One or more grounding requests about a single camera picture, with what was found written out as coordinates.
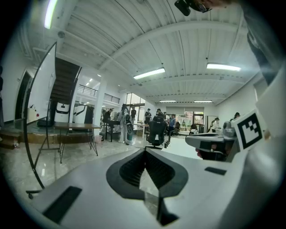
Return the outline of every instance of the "white wall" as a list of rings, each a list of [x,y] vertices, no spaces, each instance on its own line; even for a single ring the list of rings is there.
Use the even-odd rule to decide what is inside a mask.
[[[262,74],[259,72],[244,87],[217,105],[221,127],[225,121],[233,119],[236,112],[244,115],[255,108],[256,95],[254,84],[262,77]]]
[[[20,49],[16,38],[12,38],[2,58],[3,67],[3,90],[1,91],[3,99],[4,121],[14,120],[18,91],[25,70],[31,69],[29,73],[34,72],[31,68],[31,62],[26,59]]]

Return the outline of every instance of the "ceiling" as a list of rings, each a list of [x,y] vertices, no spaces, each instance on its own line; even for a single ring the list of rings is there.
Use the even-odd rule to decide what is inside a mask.
[[[175,0],[58,0],[52,28],[43,27],[47,2],[34,5],[20,28],[23,52],[35,62],[57,41],[57,56],[92,68],[148,101],[219,104],[258,71],[238,5],[185,17]],[[59,38],[58,32],[65,37]],[[206,69],[207,63],[241,67]],[[133,76],[164,67],[165,73]]]

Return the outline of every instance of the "black rubber pad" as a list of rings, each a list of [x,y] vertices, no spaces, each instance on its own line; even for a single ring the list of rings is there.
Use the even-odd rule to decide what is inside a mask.
[[[226,170],[221,170],[221,169],[217,169],[217,168],[213,168],[213,167],[207,167],[207,168],[205,168],[205,171],[208,171],[208,172],[211,172],[214,174],[219,174],[222,176],[224,176],[225,173],[227,172]]]
[[[59,223],[69,208],[75,202],[82,189],[69,186],[52,205],[44,211],[43,215],[55,223]]]

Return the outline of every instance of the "doorway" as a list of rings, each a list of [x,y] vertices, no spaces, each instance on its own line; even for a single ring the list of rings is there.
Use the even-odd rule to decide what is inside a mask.
[[[19,88],[19,92],[18,92],[18,97],[17,97],[17,102],[16,102],[16,110],[15,110],[15,120],[21,119],[23,117],[22,112],[23,112],[25,93],[26,93],[27,86],[28,86],[31,79],[32,79],[32,77],[26,71],[24,76],[23,76],[23,79],[22,79],[22,82],[21,82],[21,85]]]

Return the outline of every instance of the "window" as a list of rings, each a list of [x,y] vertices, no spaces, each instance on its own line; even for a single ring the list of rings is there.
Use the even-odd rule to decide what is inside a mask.
[[[145,100],[140,98],[138,95],[134,93],[128,93],[126,97],[126,106],[128,110],[131,112],[134,107],[136,110],[135,123],[144,122],[144,114],[145,114]]]
[[[131,103],[131,95],[132,95],[132,93],[127,94],[126,104],[130,104]]]

